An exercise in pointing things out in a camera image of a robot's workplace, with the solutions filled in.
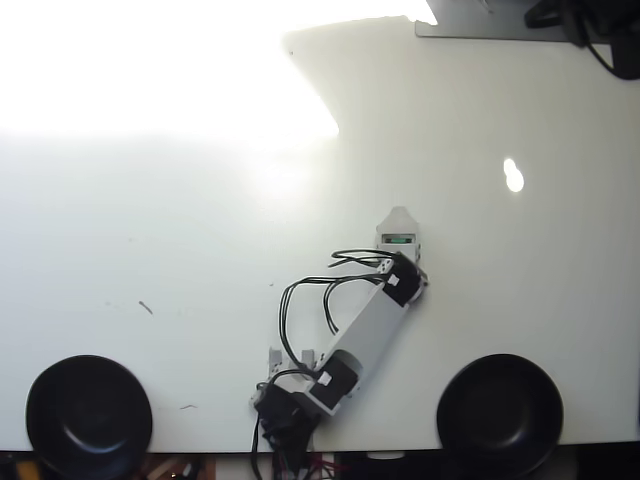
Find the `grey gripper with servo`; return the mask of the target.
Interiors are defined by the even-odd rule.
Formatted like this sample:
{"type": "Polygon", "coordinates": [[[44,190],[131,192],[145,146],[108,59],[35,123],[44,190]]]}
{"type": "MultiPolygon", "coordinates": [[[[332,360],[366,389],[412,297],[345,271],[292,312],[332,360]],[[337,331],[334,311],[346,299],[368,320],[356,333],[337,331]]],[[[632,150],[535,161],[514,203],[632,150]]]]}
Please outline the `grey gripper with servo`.
{"type": "Polygon", "coordinates": [[[421,258],[421,244],[417,233],[418,222],[404,206],[395,206],[377,226],[376,247],[378,250],[399,253],[418,263],[421,258]]]}

